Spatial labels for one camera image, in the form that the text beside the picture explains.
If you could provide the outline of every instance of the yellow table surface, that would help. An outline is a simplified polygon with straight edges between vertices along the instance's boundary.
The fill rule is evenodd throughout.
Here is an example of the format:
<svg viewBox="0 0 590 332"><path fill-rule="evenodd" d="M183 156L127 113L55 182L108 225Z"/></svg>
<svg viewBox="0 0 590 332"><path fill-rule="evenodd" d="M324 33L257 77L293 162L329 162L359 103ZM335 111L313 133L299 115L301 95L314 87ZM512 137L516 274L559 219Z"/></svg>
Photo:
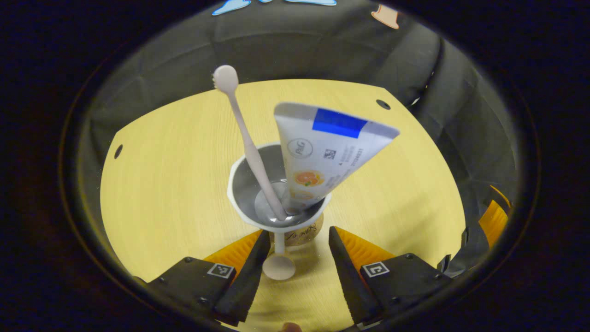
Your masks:
<svg viewBox="0 0 590 332"><path fill-rule="evenodd" d="M286 321L305 332L353 324L328 247L330 226L394 255L413 252L432 266L457 253L465 218L453 176L422 126L385 89L273 80L239 85L237 99L257 145L279 140L273 111L285 101L341 110L401 131L333 191L317 237L288 248L295 276L273 281L262 275L238 330L274 332ZM132 275L149 282L185 256L202 259L257 230L240 219L226 195L230 167L243 153L230 103L217 90L163 106L118 131L104 164L101 213L109 241Z"/></svg>

